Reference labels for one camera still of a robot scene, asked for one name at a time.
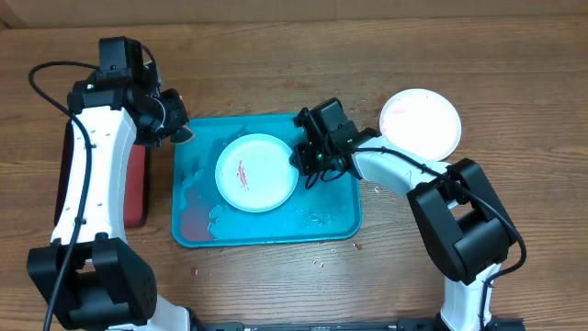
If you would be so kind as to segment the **dark green sponge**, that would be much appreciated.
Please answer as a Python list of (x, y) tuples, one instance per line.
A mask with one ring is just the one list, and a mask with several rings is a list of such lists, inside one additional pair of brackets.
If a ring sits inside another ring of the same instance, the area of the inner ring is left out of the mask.
[(188, 125), (183, 125), (175, 133), (170, 135), (170, 142), (173, 144), (188, 143), (190, 140), (195, 138), (194, 132), (189, 128)]

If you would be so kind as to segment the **light blue plate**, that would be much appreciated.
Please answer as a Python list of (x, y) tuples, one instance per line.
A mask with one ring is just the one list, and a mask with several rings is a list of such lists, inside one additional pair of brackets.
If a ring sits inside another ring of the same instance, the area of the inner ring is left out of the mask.
[(293, 194), (299, 171), (290, 164), (292, 149), (275, 136), (244, 135), (229, 143), (215, 166), (220, 195), (234, 208), (272, 211)]

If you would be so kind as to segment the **white plate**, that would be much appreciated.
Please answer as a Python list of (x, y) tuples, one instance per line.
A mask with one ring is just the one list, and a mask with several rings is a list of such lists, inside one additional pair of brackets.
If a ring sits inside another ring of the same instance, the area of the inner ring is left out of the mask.
[(379, 130), (407, 152), (443, 161), (457, 149), (462, 125), (456, 108), (445, 97), (428, 89), (412, 88), (385, 103)]

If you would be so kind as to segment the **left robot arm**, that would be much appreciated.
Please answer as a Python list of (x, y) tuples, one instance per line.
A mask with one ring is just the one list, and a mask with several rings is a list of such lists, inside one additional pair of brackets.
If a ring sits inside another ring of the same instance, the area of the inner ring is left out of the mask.
[(123, 209), (133, 145), (192, 136), (174, 89), (162, 91), (154, 61), (91, 68), (67, 105), (73, 153), (62, 212), (49, 245), (28, 253), (27, 271), (48, 304), (44, 329), (199, 330), (194, 313), (157, 291), (153, 269), (127, 243)]

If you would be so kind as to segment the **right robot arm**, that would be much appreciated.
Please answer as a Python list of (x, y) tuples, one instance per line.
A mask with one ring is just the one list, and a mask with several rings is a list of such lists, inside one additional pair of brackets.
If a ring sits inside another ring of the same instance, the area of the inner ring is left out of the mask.
[(496, 279), (523, 266), (502, 263), (523, 246), (489, 179), (474, 161), (426, 161), (373, 129), (310, 129), (296, 145), (293, 165), (317, 180), (329, 170), (377, 182), (409, 202), (429, 257), (445, 277), (445, 299), (434, 317), (399, 319), (395, 330), (522, 330), (520, 319), (492, 315)]

